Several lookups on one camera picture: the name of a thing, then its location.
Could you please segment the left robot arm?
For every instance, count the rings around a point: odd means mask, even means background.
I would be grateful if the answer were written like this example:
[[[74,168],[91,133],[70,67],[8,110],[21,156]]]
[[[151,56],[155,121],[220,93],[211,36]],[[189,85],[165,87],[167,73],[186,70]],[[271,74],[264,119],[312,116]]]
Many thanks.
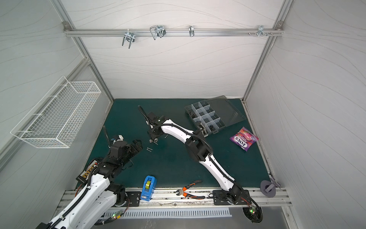
[[[38,229],[90,229],[112,206],[130,202],[125,187],[114,179],[132,157],[142,151],[141,140],[128,143],[116,140],[108,155],[88,176],[82,191],[50,222],[41,222]]]

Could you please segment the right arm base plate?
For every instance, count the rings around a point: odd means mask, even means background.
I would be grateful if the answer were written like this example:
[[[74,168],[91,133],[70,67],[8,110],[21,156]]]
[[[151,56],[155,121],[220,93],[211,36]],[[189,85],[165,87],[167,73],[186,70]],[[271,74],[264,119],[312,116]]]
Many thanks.
[[[209,195],[213,199],[215,206],[226,206],[226,205],[252,205],[252,199],[248,190],[239,190],[238,195],[224,191],[224,190],[213,190]]]

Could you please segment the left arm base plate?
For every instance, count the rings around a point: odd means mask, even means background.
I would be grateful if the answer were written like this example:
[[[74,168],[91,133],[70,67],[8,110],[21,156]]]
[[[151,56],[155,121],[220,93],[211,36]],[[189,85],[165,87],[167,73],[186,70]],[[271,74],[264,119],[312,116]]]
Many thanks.
[[[115,207],[139,207],[140,205],[140,191],[127,191],[117,195]]]

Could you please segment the large silver hex bolt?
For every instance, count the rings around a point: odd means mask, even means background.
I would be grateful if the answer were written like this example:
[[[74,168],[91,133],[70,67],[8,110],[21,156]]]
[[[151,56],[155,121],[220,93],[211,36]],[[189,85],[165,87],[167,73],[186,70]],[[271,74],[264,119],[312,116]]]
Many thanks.
[[[205,128],[202,128],[201,131],[202,131],[203,135],[207,134],[207,130]]]

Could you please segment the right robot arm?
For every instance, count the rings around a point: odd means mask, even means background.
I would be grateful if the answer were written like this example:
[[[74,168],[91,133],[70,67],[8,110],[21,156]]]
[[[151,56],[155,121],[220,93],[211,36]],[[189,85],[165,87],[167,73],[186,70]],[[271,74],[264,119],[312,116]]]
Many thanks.
[[[231,177],[218,163],[213,155],[212,147],[207,143],[200,130],[185,129],[165,116],[158,117],[150,112],[141,112],[149,127],[148,135],[152,141],[157,140],[162,135],[171,135],[181,141],[188,152],[190,158],[203,165],[226,192],[225,200],[230,204],[238,204],[245,199],[249,204],[253,199],[242,188],[242,186]]]

